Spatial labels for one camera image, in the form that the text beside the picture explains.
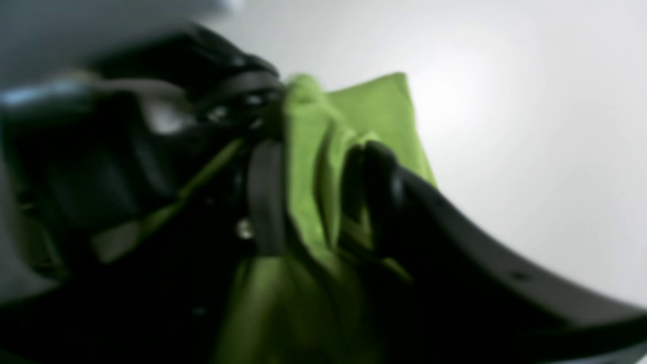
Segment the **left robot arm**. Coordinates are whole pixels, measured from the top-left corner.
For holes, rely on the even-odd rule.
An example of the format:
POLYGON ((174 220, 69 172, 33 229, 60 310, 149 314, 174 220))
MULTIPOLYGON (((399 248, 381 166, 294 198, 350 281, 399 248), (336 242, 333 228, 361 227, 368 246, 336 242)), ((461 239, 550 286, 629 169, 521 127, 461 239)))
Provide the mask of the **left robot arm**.
POLYGON ((280 72, 201 25, 2 92, 12 246, 37 277, 102 263, 91 239, 171 205, 280 97, 280 72))

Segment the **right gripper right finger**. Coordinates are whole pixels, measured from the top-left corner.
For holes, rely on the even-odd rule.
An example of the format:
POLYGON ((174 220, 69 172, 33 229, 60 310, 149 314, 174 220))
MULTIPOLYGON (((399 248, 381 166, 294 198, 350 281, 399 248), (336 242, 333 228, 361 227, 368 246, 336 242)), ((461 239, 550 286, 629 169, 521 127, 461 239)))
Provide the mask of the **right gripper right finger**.
POLYGON ((354 148, 342 186, 340 240, 370 253, 397 253, 405 188, 395 154, 379 142, 354 148))

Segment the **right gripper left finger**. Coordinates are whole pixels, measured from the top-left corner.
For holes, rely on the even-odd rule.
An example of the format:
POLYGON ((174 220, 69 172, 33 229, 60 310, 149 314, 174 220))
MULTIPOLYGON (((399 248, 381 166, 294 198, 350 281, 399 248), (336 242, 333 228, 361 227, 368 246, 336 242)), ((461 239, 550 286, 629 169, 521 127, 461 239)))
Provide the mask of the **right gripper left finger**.
POLYGON ((263 141, 252 150, 247 173, 247 202, 257 253, 282 256, 287 250, 282 143, 263 141))

